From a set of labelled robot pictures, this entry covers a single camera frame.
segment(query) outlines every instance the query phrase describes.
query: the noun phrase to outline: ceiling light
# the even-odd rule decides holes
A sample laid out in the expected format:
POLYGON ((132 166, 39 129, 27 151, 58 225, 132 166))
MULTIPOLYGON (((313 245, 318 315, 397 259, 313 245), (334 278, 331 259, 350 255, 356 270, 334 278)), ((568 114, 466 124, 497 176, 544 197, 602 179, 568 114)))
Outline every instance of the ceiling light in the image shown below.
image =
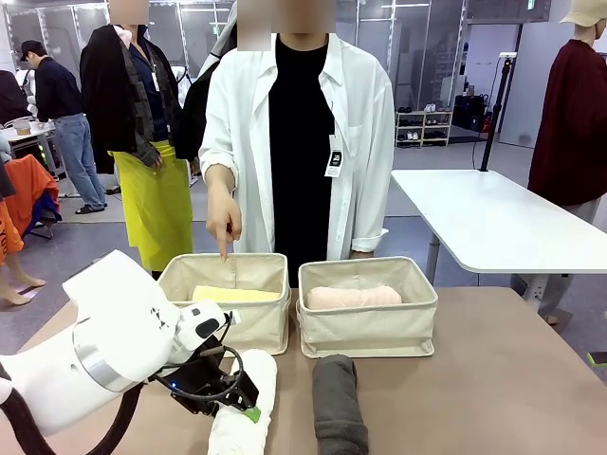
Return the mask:
POLYGON ((410 3, 409 5, 382 5, 382 8, 415 8, 415 7, 429 7, 430 3, 410 3))

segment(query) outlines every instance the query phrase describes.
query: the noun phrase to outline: fabric storage basket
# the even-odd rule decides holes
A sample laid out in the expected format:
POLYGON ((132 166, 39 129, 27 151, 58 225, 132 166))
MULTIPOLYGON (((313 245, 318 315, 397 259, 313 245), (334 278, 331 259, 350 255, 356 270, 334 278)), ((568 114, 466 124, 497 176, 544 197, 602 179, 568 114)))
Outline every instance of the fabric storage basket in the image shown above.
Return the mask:
POLYGON ((436 292, 409 258, 304 264, 297 303, 302 352, 310 358, 409 357, 434 354, 432 330, 436 292), (315 287, 371 289, 390 286, 402 304, 310 310, 307 294, 315 287))
POLYGON ((273 301, 219 305, 226 312, 238 310, 241 317, 239 324, 230 327, 224 344, 239 351, 262 349, 271 355, 286 351, 290 289, 285 256, 230 254, 225 262, 218 254, 177 256, 158 283, 167 299, 180 307, 192 304, 193 291, 198 285, 280 293, 281 297, 273 301))

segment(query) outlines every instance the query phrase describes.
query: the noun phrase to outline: white towel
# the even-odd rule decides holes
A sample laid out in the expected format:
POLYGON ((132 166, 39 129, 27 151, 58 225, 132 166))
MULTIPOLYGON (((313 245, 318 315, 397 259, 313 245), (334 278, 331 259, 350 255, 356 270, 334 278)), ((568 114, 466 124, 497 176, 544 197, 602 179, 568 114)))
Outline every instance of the white towel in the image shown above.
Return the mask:
MULTIPOLYGON (((257 407, 261 411, 258 423, 253 423, 239 410, 221 406, 212 423, 208 455, 263 455, 266 448, 270 414, 276 396, 276 360, 265 351, 253 349, 241 354, 245 371, 259 390, 257 407)), ((238 370, 234 360, 232 374, 238 370)))

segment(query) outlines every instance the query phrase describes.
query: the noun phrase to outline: black t-shirt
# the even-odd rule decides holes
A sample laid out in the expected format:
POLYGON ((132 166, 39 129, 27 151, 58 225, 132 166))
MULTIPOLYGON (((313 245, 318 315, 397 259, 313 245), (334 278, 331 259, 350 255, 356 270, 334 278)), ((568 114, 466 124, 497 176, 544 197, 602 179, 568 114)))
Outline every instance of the black t-shirt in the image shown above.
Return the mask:
POLYGON ((324 173, 335 134, 319 83, 327 48, 297 51, 276 39, 278 78, 269 92, 275 251, 288 259, 291 287, 300 265, 326 260, 332 179, 324 173))

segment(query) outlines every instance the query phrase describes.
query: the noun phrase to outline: bare foot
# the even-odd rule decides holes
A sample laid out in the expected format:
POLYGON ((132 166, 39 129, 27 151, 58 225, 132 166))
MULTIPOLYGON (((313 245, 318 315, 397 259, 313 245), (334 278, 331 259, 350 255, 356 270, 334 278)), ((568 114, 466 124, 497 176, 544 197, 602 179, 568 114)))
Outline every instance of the bare foot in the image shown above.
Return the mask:
POLYGON ((16 281, 18 281, 26 286, 30 286, 30 287, 42 287, 46 284, 46 282, 44 280, 40 280, 39 278, 30 277, 26 273, 19 274, 19 275, 13 274, 12 277, 16 281))
POLYGON ((14 289, 5 289, 4 293, 0 296, 4 297, 13 305, 25 305, 26 303, 30 303, 31 299, 29 297, 22 296, 14 289))

